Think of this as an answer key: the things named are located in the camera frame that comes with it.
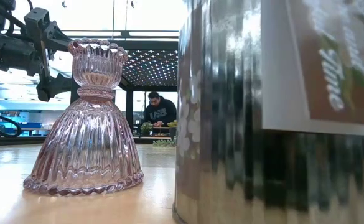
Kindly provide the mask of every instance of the pink glass candle holder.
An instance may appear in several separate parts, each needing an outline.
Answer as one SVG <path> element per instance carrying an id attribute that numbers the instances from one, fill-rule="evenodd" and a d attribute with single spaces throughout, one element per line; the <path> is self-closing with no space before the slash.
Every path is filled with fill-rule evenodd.
<path id="1" fill-rule="evenodd" d="M 136 145 L 112 102 L 128 55 L 108 41 L 75 40 L 72 72 L 80 98 L 56 120 L 24 188 L 41 194 L 114 192 L 143 179 Z"/>

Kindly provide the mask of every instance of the glass base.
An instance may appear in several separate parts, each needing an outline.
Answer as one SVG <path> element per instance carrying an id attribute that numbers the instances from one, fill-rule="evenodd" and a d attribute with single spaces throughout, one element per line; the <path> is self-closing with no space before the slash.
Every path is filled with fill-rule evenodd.
<path id="1" fill-rule="evenodd" d="M 60 194 L 61 196 L 66 196 L 68 194 L 90 195 L 92 193 L 96 193 L 96 194 L 101 194 L 103 192 L 112 193 L 112 192 L 116 192 L 119 190 L 128 189 L 137 184 L 140 184 L 143 180 L 143 177 L 144 177 L 143 172 L 139 171 L 137 174 L 135 174 L 131 177 L 127 177 L 125 179 L 113 180 L 112 184 L 104 185 L 101 187 L 86 187 L 86 188 L 51 187 L 51 188 L 49 188 L 47 184 L 43 184 L 42 181 L 36 180 L 36 178 L 34 176 L 30 175 L 24 180 L 23 185 L 24 185 L 25 189 L 29 189 L 34 192 L 40 193 L 40 194 L 49 194 L 49 195 Z"/>

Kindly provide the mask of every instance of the black metal arm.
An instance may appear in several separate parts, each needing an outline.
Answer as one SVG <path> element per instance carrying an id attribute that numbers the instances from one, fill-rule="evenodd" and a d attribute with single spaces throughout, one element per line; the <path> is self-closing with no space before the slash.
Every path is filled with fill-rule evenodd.
<path id="1" fill-rule="evenodd" d="M 49 60 L 53 60 L 57 50 L 67 51 L 71 41 L 59 28 L 55 21 L 50 21 L 49 12 L 45 9 L 32 9 L 25 17 L 25 23 L 11 15 L 14 0 L 0 0 L 0 69 L 7 71 L 16 68 L 27 71 L 34 76 L 39 74 L 37 86 L 38 98 L 49 101 L 56 94 L 71 90 L 71 79 L 58 75 L 51 77 Z M 7 32 L 2 34 L 5 20 L 12 26 L 21 28 L 21 34 Z"/>

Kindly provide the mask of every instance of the wooden table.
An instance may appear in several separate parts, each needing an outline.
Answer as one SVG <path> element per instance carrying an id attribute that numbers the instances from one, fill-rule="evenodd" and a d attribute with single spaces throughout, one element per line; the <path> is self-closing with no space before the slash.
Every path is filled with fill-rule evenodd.
<path id="1" fill-rule="evenodd" d="M 175 151 L 138 145 L 143 183 L 103 195 L 49 197 L 23 190 L 40 145 L 0 146 L 0 224 L 173 224 Z"/>

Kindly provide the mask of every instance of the potted plant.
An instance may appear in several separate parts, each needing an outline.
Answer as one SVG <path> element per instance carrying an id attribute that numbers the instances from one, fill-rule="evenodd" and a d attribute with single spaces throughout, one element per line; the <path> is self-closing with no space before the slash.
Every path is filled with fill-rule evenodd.
<path id="1" fill-rule="evenodd" d="M 167 123 L 167 125 L 169 127 L 169 136 L 171 139 L 174 139 L 176 136 L 177 121 L 174 120 L 173 122 Z"/>
<path id="2" fill-rule="evenodd" d="M 150 122 L 145 122 L 140 127 L 140 135 L 142 136 L 150 135 L 150 131 L 152 131 L 152 123 Z"/>

